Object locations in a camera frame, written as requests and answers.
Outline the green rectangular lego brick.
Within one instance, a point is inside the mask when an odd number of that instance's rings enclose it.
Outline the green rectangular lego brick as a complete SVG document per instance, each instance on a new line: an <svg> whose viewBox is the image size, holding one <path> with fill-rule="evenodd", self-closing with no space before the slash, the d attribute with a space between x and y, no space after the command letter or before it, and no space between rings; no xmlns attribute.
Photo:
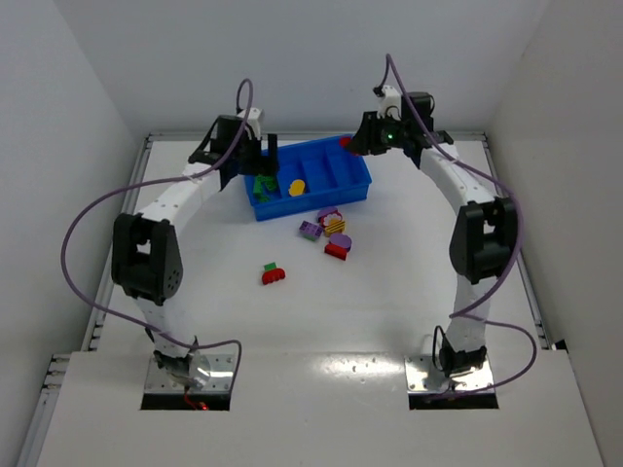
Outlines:
<svg viewBox="0 0 623 467"><path fill-rule="evenodd" d="M269 193L272 193L277 190L278 190L278 183L274 176L257 175L254 177L254 181L253 181L253 193L254 194L261 194L264 191L268 191Z"/></svg>

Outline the yellow rounded lego block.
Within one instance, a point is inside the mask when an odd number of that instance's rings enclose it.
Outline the yellow rounded lego block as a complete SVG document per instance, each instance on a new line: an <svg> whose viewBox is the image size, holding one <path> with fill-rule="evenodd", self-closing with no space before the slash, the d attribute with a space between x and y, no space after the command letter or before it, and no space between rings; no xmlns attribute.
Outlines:
<svg viewBox="0 0 623 467"><path fill-rule="evenodd" d="M288 195L292 198L300 197L306 193L306 182L303 179L295 179L288 188Z"/></svg>

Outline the purple lego brick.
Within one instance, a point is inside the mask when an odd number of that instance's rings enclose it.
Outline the purple lego brick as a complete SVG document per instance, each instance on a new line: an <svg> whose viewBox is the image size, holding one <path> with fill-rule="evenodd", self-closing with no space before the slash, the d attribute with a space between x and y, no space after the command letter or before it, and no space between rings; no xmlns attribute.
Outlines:
<svg viewBox="0 0 623 467"><path fill-rule="evenodd" d="M299 227L299 235L310 241L318 241L323 235L323 229L308 221L303 221Z"/></svg>

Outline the red scalloped lego block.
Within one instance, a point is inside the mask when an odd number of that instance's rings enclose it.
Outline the red scalloped lego block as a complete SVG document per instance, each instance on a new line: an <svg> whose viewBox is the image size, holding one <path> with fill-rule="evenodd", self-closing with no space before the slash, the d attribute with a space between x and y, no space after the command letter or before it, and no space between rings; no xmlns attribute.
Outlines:
<svg viewBox="0 0 623 467"><path fill-rule="evenodd" d="M262 274L262 283L268 285L286 277L286 272L282 268L266 269Z"/></svg>

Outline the green half-round lego block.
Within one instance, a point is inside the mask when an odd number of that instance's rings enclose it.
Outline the green half-round lego block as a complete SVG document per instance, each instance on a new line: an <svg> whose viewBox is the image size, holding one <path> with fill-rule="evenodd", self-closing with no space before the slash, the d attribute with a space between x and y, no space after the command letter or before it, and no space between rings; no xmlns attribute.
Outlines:
<svg viewBox="0 0 623 467"><path fill-rule="evenodd" d="M260 203L263 203L263 202L269 202L269 201L271 200L271 199L270 199L267 195L265 195L264 193L255 194L255 195L254 195L254 197L255 197L255 199L256 199L258 202L260 202Z"/></svg>

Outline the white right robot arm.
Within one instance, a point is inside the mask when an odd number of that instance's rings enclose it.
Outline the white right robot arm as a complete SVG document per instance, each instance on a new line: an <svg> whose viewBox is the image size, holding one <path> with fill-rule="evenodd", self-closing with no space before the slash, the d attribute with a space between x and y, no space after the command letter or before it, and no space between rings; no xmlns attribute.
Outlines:
<svg viewBox="0 0 623 467"><path fill-rule="evenodd" d="M432 361L445 376L483 366L491 290L511 262L518 235L515 203L484 186L458 157L445 130L433 127L433 98L401 94L383 85L374 90L376 111L364 113L346 148L358 156L399 149L438 188L456 214L449 245L457 274L454 312L441 333Z"/></svg>

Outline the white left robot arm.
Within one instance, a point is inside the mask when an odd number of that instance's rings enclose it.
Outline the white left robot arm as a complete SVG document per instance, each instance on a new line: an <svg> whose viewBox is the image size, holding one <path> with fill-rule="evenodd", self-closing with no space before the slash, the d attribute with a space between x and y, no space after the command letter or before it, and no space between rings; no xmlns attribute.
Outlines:
<svg viewBox="0 0 623 467"><path fill-rule="evenodd" d="M263 117L259 108L218 117L188 158L180 180L114 223L112 280L141 310L158 367L187 389L203 389L210 370L176 296L184 275L178 237L236 176L276 174L275 135L269 137L269 152L262 152Z"/></svg>

